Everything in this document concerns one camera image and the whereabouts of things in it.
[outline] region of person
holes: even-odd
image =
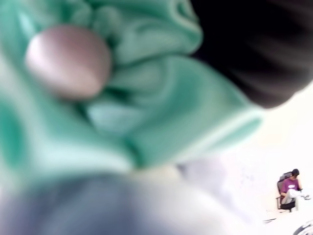
[[[310,200],[310,196],[302,192],[302,185],[297,179],[299,174],[299,170],[294,169],[291,172],[291,176],[284,180],[281,188],[281,195],[283,196],[281,204],[295,202],[295,208],[297,211],[300,208],[300,201],[302,199]]]

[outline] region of green cloth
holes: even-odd
[[[64,23],[111,47],[110,83],[93,100],[61,103],[23,66],[31,38]],[[188,0],[0,0],[0,31],[0,179],[11,190],[180,163],[261,123],[231,82],[187,57],[202,40]]]

